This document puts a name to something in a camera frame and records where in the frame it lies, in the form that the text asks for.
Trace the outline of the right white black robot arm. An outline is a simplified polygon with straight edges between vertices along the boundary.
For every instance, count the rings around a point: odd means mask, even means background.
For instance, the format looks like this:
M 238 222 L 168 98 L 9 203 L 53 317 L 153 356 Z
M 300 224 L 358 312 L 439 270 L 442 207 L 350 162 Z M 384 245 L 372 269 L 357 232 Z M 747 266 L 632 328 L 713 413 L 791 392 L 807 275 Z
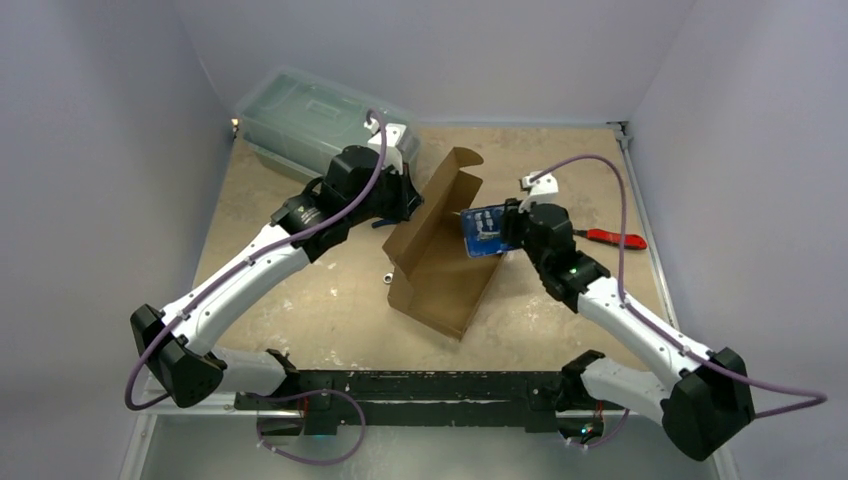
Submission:
M 600 326 L 644 365 L 639 371 L 598 353 L 570 364 L 561 381 L 576 407 L 612 402 L 645 417 L 687 457 L 703 461 L 755 420 L 746 365 L 730 348 L 713 351 L 629 299 L 619 279 L 578 250 L 567 211 L 517 199 L 504 204 L 501 239 L 524 251 L 546 292 Z

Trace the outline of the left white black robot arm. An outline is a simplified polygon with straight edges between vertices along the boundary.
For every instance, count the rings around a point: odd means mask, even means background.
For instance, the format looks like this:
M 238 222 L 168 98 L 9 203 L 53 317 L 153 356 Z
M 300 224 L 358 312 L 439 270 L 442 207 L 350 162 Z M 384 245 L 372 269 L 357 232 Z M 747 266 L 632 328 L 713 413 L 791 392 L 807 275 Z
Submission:
M 258 394 L 275 409 L 292 405 L 298 382 L 281 353 L 221 348 L 219 339 L 271 289 L 345 242 L 353 227 L 372 219 L 407 221 L 421 203 L 407 162 L 381 160 L 369 147 L 344 148 L 325 175 L 287 199 L 207 280 L 163 307 L 143 304 L 131 314 L 139 353 L 131 375 L 147 368 L 164 392 L 137 404 L 128 386 L 126 405 L 143 410 L 172 400 L 189 408 L 226 391 Z

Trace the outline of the blue razor blister pack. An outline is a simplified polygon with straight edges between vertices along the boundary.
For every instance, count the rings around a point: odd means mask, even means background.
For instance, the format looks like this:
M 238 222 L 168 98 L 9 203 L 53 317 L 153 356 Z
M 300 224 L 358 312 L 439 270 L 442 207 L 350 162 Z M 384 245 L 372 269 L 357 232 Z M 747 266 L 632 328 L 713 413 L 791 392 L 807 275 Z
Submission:
M 470 258 L 482 258 L 518 249 L 502 238 L 505 206 L 489 205 L 459 212 L 462 236 Z

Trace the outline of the brown cardboard express box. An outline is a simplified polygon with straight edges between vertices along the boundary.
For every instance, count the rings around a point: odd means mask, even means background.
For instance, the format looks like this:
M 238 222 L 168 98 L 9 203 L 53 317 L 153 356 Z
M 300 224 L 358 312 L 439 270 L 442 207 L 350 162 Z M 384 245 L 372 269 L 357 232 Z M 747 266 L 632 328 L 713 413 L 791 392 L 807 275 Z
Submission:
M 483 163 L 471 149 L 450 150 L 421 190 L 422 204 L 383 245 L 394 267 L 389 306 L 455 340 L 471 325 L 501 263 L 499 256 L 470 257 L 462 230 L 460 212 L 483 184 L 465 169 Z

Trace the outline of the red utility knife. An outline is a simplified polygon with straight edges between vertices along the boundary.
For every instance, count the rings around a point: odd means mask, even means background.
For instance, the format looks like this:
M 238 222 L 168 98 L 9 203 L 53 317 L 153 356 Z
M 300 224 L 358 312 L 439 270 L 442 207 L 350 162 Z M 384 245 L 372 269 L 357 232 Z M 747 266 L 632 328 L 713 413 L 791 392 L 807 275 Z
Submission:
M 574 230 L 575 236 L 582 237 L 586 240 L 601 243 L 610 246 L 623 246 L 626 250 L 647 250 L 647 241 L 638 234 L 621 234 L 608 230 L 592 228 L 586 230 Z

